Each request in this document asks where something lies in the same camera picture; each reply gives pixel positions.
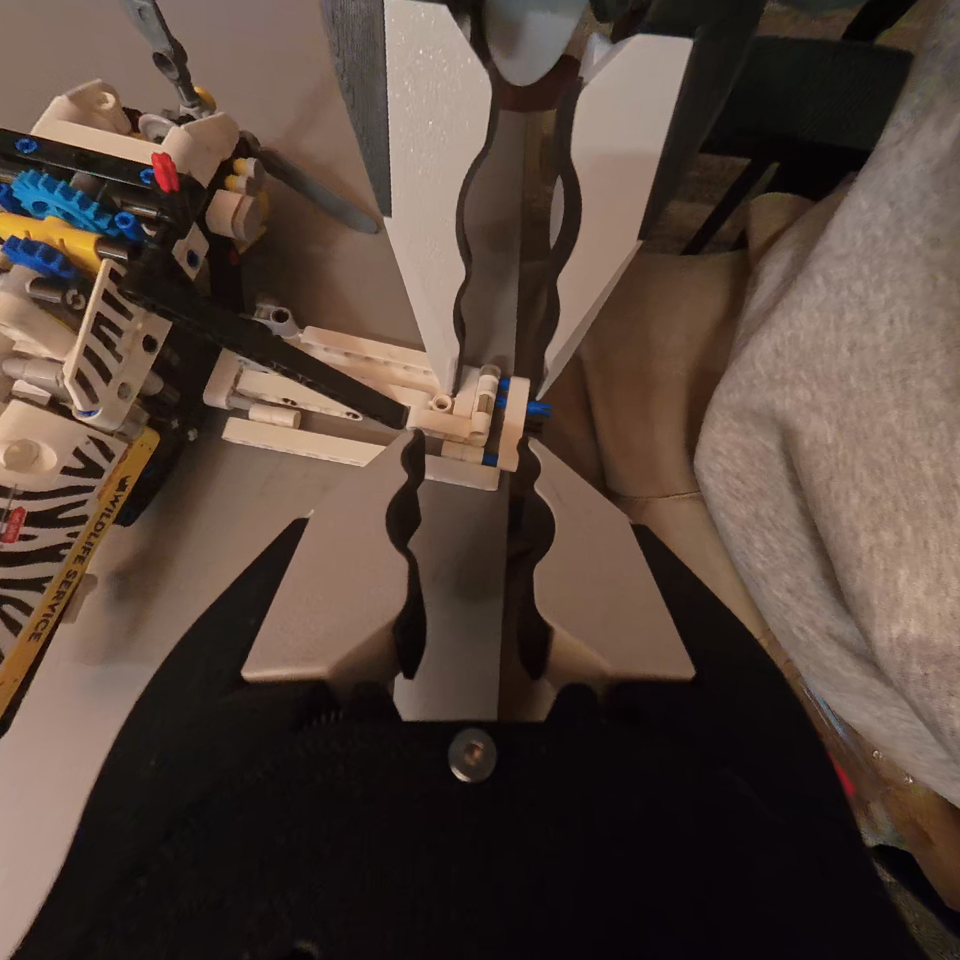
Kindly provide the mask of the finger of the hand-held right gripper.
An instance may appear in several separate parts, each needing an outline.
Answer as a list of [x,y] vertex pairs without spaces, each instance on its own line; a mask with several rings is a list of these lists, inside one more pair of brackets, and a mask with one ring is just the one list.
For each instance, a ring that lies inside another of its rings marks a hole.
[[575,353],[642,242],[640,231],[687,73],[693,40],[594,32],[581,60],[570,159],[579,224],[558,270],[558,318],[543,355],[545,394]]
[[390,213],[384,223],[431,369],[455,392],[466,283],[462,194],[487,149],[493,87],[450,8],[385,2]]

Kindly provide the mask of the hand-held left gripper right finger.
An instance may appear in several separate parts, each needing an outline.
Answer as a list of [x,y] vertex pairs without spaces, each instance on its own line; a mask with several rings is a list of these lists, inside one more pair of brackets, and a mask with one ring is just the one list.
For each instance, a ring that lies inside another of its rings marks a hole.
[[539,521],[518,625],[534,681],[602,693],[626,682],[687,682],[695,668],[625,513],[538,440]]

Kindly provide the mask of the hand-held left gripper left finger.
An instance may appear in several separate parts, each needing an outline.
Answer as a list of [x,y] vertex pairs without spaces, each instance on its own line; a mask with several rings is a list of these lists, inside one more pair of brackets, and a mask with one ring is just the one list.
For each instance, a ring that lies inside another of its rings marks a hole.
[[405,431],[311,513],[242,666],[247,683],[391,683],[426,651],[411,540],[426,438]]

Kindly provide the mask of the zebra striped lego plane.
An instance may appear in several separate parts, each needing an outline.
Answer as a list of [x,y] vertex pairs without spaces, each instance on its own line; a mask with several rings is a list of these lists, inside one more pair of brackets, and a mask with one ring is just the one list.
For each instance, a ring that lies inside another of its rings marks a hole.
[[123,2],[177,111],[127,107],[94,80],[28,133],[2,129],[2,719],[114,526],[142,514],[200,405],[257,430],[305,411],[398,426],[453,414],[426,353],[244,310],[242,258],[265,232],[265,177],[350,229],[377,222],[240,130],[193,83],[157,2]]

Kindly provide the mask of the grey sweatshirt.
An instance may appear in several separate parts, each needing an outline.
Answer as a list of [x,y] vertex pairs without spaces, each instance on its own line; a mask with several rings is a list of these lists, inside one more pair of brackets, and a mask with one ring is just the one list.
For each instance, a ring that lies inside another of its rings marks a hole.
[[694,470],[810,687],[955,807],[958,2],[855,179],[760,258]]

